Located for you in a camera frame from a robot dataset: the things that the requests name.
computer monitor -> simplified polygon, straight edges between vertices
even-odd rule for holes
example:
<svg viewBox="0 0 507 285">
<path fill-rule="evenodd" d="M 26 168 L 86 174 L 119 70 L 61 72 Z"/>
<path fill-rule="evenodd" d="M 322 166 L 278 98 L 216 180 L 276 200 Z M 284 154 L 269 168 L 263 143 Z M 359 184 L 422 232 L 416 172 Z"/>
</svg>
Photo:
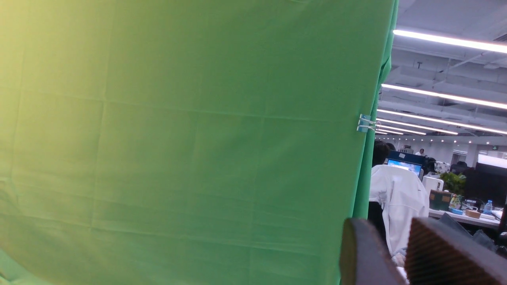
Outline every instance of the computer monitor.
<svg viewBox="0 0 507 285">
<path fill-rule="evenodd" d="M 419 164 L 389 159 L 387 161 L 387 165 L 409 170 L 409 171 L 415 173 L 418 177 L 419 177 L 419 173 L 421 172 L 421 165 L 419 165 Z"/>
</svg>

office desk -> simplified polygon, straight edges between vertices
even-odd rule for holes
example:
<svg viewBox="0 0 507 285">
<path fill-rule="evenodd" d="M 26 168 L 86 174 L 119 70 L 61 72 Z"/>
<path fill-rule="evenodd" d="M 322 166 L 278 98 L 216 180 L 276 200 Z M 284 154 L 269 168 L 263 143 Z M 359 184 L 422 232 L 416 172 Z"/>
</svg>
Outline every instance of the office desk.
<svg viewBox="0 0 507 285">
<path fill-rule="evenodd" d="M 498 221 L 498 220 L 488 220 L 488 219 L 484 219 L 484 218 L 475 219 L 475 218 L 470 218 L 469 216 L 466 216 L 465 214 L 457 215 L 457 214 L 451 213 L 449 211 L 439 211 L 439 210 L 429 209 L 429 216 L 433 217 L 433 218 L 440 218 L 445 213 L 450 215 L 454 220 L 456 220 L 459 223 L 475 225 L 475 226 L 480 226 L 480 227 L 485 227 L 485 228 L 490 228 L 490 229 L 495 229 L 495 230 L 498 229 L 498 226 L 500 225 L 500 221 Z"/>
</svg>

ceiling light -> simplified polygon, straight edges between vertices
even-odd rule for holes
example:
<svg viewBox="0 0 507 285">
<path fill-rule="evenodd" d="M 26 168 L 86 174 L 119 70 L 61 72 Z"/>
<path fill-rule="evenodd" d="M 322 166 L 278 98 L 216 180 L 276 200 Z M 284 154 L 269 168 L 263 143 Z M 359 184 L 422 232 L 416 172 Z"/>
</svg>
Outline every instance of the ceiling light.
<svg viewBox="0 0 507 285">
<path fill-rule="evenodd" d="M 410 133 L 414 133 L 414 134 L 426 135 L 426 133 L 423 133 L 423 132 L 416 132 L 416 131 L 400 129 L 400 128 L 395 128 L 395 127 L 390 127 L 390 126 L 381 125 L 379 127 L 384 128 L 384 129 L 391 129 L 391 130 L 397 130 L 397 131 L 402 131 L 402 132 L 410 132 Z"/>
<path fill-rule="evenodd" d="M 395 131 L 384 130 L 384 129 L 378 129 L 377 131 L 386 132 L 386 133 L 394 133 L 394 134 L 399 134 L 399 135 L 403 134 L 402 132 L 395 132 Z"/>
<path fill-rule="evenodd" d="M 447 45 L 507 53 L 507 46 L 505 46 L 505 45 L 497 45 L 497 44 L 491 44 L 491 43 L 461 40 L 461 39 L 441 37 L 438 35 L 431 35 L 431 34 L 404 31 L 404 30 L 394 30 L 393 33 L 395 35 L 400 35 L 403 37 L 409 37 L 409 38 L 420 39 L 420 40 L 436 42 L 436 43 L 442 43 L 442 44 L 447 44 Z"/>
<path fill-rule="evenodd" d="M 458 134 L 457 132 L 451 132 L 451 131 L 447 131 L 447 130 L 442 130 L 442 129 L 437 129 L 437 128 L 430 128 L 430 127 L 419 126 L 419 125 L 414 125 L 414 124 L 409 124 L 409 123 L 403 123 L 403 122 L 398 122 L 398 121 L 392 121 L 392 120 L 385 120 L 385 119 L 379 119 L 379 118 L 377 118 L 377 121 L 379 121 L 379 122 L 385 122 L 385 123 L 391 123 L 391 124 L 397 124 L 397 125 L 403 125 L 403 126 L 407 126 L 407 127 L 425 129 L 425 130 L 430 130 L 430 131 L 435 131 L 435 132 L 448 133 L 448 134 L 453 134 L 453 135 L 457 135 Z"/>
<path fill-rule="evenodd" d="M 478 99 L 461 97 L 461 96 L 456 96 L 456 95 L 451 95 L 451 94 L 436 93 L 436 92 L 418 90 L 418 89 L 414 89 L 414 88 L 407 88 L 407 87 L 389 85 L 389 84 L 382 84 L 382 87 L 507 110 L 507 104 L 503 104 L 503 103 L 491 102 L 491 101 L 486 101 L 486 100 L 478 100 Z"/>
<path fill-rule="evenodd" d="M 454 125 L 454 126 L 459 126 L 459 127 L 469 128 L 469 129 L 474 129 L 474 130 L 479 130 L 479 131 L 507 134 L 507 131 L 484 128 L 484 127 L 476 126 L 476 125 L 461 124 L 461 123 L 456 123 L 456 122 L 451 122 L 451 121 L 445 121 L 445 120 L 434 119 L 434 118 L 429 118 L 429 117 L 404 114 L 404 113 L 381 110 L 381 109 L 378 109 L 377 111 L 381 112 L 381 113 L 387 113 L 387 114 L 398 115 L 398 116 L 405 116 L 405 117 L 409 117 L 409 118 L 426 120 L 426 121 L 430 121 L 430 122 L 442 123 L 442 124 L 447 124 L 447 125 Z"/>
</svg>

plastic bottle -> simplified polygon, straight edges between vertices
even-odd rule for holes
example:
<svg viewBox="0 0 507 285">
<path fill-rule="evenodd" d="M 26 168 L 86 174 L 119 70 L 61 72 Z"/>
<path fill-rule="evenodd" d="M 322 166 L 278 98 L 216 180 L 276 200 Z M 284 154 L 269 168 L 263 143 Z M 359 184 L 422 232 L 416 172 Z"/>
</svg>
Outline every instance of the plastic bottle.
<svg viewBox="0 0 507 285">
<path fill-rule="evenodd" d="M 491 200 L 488 200 L 488 203 L 486 203 L 486 205 L 484 206 L 484 211 L 482 212 L 483 214 L 485 215 L 492 215 L 493 213 L 491 211 L 493 211 L 493 201 Z"/>
</svg>

green fabric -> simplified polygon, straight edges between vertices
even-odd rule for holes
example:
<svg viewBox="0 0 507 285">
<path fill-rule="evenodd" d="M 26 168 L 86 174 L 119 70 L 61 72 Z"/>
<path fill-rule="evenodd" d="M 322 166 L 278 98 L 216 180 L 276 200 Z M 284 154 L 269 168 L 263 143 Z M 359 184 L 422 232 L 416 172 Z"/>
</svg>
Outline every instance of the green fabric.
<svg viewBox="0 0 507 285">
<path fill-rule="evenodd" d="M 393 7 L 0 0 L 0 277 L 336 284 Z"/>
<path fill-rule="evenodd" d="M 391 15 L 391 28 L 394 30 L 396 27 L 396 17 L 398 15 L 398 2 L 394 2 L 394 10 Z M 375 92 L 375 99 L 373 100 L 372 109 L 370 112 L 371 119 L 375 121 L 377 119 L 377 103 L 378 94 L 380 92 L 381 84 L 387 79 L 389 72 L 391 71 L 391 49 L 392 41 L 394 40 L 394 34 L 392 32 L 386 34 L 386 45 L 382 62 L 384 63 L 380 68 L 379 81 L 377 83 L 377 89 Z M 373 142 L 375 140 L 375 133 L 369 131 L 366 136 L 365 150 L 363 154 L 363 162 L 361 164 L 360 179 L 357 184 L 357 193 L 354 200 L 353 216 L 358 218 L 368 217 L 368 198 L 370 194 L 370 177 L 372 169 L 372 156 L 373 156 Z"/>
</svg>

